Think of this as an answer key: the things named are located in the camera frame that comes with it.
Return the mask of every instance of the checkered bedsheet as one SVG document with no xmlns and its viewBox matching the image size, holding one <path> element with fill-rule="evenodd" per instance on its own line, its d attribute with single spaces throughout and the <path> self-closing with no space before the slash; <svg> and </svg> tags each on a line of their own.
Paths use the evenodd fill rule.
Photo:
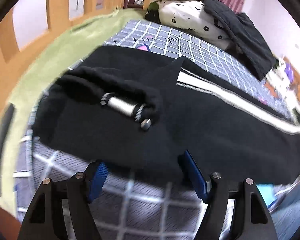
<svg viewBox="0 0 300 240">
<path fill-rule="evenodd" d="M 291 118 L 283 99 L 273 97 L 264 86 L 264 80 L 259 82 L 228 53 L 182 31 L 145 20 L 132 20 L 105 44 L 130 48 L 146 44 L 154 53 L 173 58 L 185 56 L 204 70 L 228 81 L 288 119 Z"/>
<path fill-rule="evenodd" d="M 290 117 L 285 103 L 269 94 L 243 65 L 227 53 L 189 34 L 147 21 L 130 21 L 105 42 L 136 48 L 147 44 L 152 52 L 177 58 L 185 56 L 200 67 L 217 75 L 255 98 L 266 102 L 278 112 Z M 82 59 L 69 69 L 74 69 Z M 41 144 L 32 136 L 32 124 L 37 111 L 33 107 L 28 129 L 20 144 L 15 178 L 17 214 L 23 220 L 27 207 L 40 185 L 49 177 L 53 181 L 84 171 L 88 163 L 70 154 Z M 221 239 L 229 230 L 233 200 L 229 200 Z M 63 202 L 69 239 L 75 239 L 67 202 Z M 191 240 L 206 210 L 192 189 L 171 182 L 141 182 L 134 172 L 126 176 L 109 174 L 102 193 L 90 204 L 90 210 L 103 240 Z"/>
</svg>

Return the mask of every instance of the metal cap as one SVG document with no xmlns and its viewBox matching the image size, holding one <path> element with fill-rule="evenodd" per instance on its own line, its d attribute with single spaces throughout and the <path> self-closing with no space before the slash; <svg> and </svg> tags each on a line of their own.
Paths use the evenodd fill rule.
<svg viewBox="0 0 300 240">
<path fill-rule="evenodd" d="M 141 129 L 146 131 L 151 126 L 151 120 L 150 119 L 144 119 L 140 125 Z"/>
<path fill-rule="evenodd" d="M 212 173 L 212 177 L 214 177 L 215 179 L 220 179 L 221 174 L 219 172 L 214 172 L 214 173 Z"/>
<path fill-rule="evenodd" d="M 247 179 L 246 179 L 246 183 L 248 183 L 249 185 L 252 185 L 252 184 L 253 184 L 253 180 L 250 179 L 250 178 L 247 178 Z"/>
<path fill-rule="evenodd" d="M 50 181 L 51 181 L 51 179 L 46 178 L 46 179 L 44 179 L 44 180 L 42 181 L 42 183 L 43 183 L 44 185 L 47 185 L 47 184 L 50 183 Z"/>
<path fill-rule="evenodd" d="M 78 173 L 76 173 L 75 178 L 76 178 L 76 179 L 82 179 L 82 178 L 83 178 L 83 175 L 84 175 L 83 172 L 78 172 Z"/>
</svg>

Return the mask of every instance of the metal pin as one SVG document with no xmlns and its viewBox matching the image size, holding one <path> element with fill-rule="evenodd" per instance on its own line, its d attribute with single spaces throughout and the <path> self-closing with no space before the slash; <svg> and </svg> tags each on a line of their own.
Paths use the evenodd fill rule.
<svg viewBox="0 0 300 240">
<path fill-rule="evenodd" d="M 78 173 L 76 173 L 76 175 L 75 175 L 75 178 L 76 179 L 81 179 L 81 178 L 83 178 L 83 172 L 78 172 Z"/>
<path fill-rule="evenodd" d="M 247 178 L 247 179 L 246 179 L 246 183 L 248 183 L 249 185 L 252 185 L 252 184 L 253 184 L 253 180 L 250 179 L 250 178 Z"/>
<path fill-rule="evenodd" d="M 51 181 L 51 179 L 46 178 L 46 179 L 44 179 L 44 180 L 42 181 L 42 183 L 43 183 L 44 185 L 47 185 L 47 184 L 50 183 L 50 181 Z"/>
<path fill-rule="evenodd" d="M 219 172 L 214 172 L 214 173 L 212 173 L 212 177 L 214 177 L 215 179 L 220 179 L 221 174 Z"/>
</svg>

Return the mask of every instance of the white pillow with black flowers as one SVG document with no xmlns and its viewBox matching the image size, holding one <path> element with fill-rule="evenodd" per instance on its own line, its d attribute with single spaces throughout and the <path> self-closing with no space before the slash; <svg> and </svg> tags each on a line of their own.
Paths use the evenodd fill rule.
<svg viewBox="0 0 300 240">
<path fill-rule="evenodd" d="M 201 1 L 155 1 L 159 5 L 159 19 L 162 25 L 188 30 L 216 47 L 226 50 L 233 42 L 228 35 L 214 25 L 214 19 L 204 11 Z"/>
</svg>

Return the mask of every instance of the wooden railing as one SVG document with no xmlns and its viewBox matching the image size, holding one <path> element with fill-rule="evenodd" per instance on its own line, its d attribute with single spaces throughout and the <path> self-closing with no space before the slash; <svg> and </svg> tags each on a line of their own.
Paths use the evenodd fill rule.
<svg viewBox="0 0 300 240">
<path fill-rule="evenodd" d="M 97 0 L 84 0 L 83 16 L 69 19 L 69 0 L 46 0 L 48 30 L 19 50 L 14 33 L 13 8 L 0 23 L 0 112 L 6 100 L 28 66 L 56 37 L 84 20 L 111 13 L 123 5 L 123 0 L 104 0 L 103 8 L 96 10 Z"/>
</svg>

